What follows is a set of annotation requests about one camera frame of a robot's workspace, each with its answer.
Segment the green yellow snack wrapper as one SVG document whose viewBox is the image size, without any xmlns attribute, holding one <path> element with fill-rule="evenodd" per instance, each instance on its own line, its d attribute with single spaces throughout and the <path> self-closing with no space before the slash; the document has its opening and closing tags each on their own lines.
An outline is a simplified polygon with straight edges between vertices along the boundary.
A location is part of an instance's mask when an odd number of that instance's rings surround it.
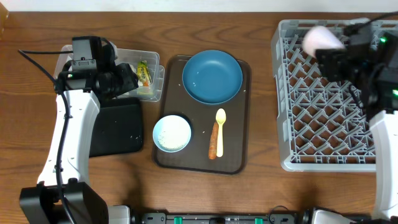
<svg viewBox="0 0 398 224">
<path fill-rule="evenodd" d="M 136 72 L 139 81 L 143 86 L 151 86 L 152 78 L 147 68 L 147 61 L 142 60 L 137 64 L 137 72 Z"/>
</svg>

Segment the pink white cup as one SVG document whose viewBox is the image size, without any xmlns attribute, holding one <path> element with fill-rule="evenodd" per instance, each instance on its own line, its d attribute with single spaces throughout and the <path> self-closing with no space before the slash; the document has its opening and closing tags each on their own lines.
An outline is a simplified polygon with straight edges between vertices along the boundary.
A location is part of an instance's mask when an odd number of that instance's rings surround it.
<svg viewBox="0 0 398 224">
<path fill-rule="evenodd" d="M 303 51 L 315 58 L 316 50 L 344 49 L 345 46 L 326 27 L 312 27 L 304 36 L 302 41 Z"/>
</svg>

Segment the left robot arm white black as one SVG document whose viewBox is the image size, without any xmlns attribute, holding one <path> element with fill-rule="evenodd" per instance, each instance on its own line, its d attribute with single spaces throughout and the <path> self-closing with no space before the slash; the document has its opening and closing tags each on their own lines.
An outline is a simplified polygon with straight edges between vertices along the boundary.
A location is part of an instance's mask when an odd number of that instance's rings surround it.
<svg viewBox="0 0 398 224">
<path fill-rule="evenodd" d="M 143 146 L 137 98 L 120 98 L 138 87 L 135 68 L 120 63 L 99 70 L 63 70 L 57 78 L 57 118 L 52 143 L 35 187 L 21 190 L 29 223 L 132 223 L 126 205 L 109 206 L 91 188 L 91 156 L 136 152 Z"/>
</svg>

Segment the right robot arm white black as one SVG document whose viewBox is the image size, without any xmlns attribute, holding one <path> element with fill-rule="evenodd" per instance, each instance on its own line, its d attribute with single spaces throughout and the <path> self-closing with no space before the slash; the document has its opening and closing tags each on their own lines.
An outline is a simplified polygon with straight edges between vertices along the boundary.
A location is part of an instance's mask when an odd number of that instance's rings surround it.
<svg viewBox="0 0 398 224">
<path fill-rule="evenodd" d="M 397 223 L 397 33 L 385 32 L 372 49 L 370 22 L 345 27 L 343 43 L 323 26 L 304 37 L 304 51 L 317 59 L 330 82 L 360 90 L 354 102 L 366 113 L 376 151 L 376 201 L 371 223 Z"/>
</svg>

